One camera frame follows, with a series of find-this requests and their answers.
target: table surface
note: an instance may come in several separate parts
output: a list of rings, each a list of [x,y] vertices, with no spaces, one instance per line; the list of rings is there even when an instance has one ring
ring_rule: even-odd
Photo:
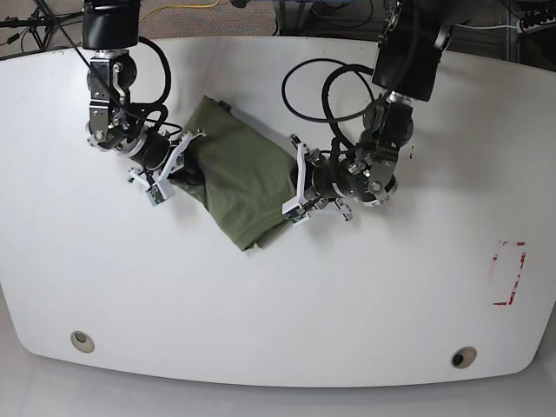
[[[288,135],[325,149],[331,132],[288,113],[286,72],[322,56],[373,65],[376,52],[282,37],[159,44],[173,71],[170,121],[184,123],[211,96],[292,153]],[[158,97],[156,56],[142,46],[132,56],[133,100]],[[333,69],[293,76],[294,106],[319,116]],[[0,282],[30,352],[282,387],[467,380],[533,359],[556,299],[556,75],[446,53],[431,101],[414,106],[388,205],[351,202],[351,222],[314,218],[242,253],[192,198],[152,208],[126,181],[132,162],[89,147],[86,73],[70,50],[0,63]],[[335,114],[368,101],[359,83],[338,80]],[[361,120],[344,129],[358,137]],[[94,353],[74,349],[74,331],[93,338]],[[478,356],[456,369],[463,347]]]

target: metal grommet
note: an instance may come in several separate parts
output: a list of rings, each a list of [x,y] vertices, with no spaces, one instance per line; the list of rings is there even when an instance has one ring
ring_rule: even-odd
[[[84,354],[90,354],[95,350],[95,343],[84,332],[73,332],[70,339],[74,348]]]
[[[465,369],[471,366],[477,357],[477,350],[474,347],[464,347],[452,355],[452,366],[456,369]]]

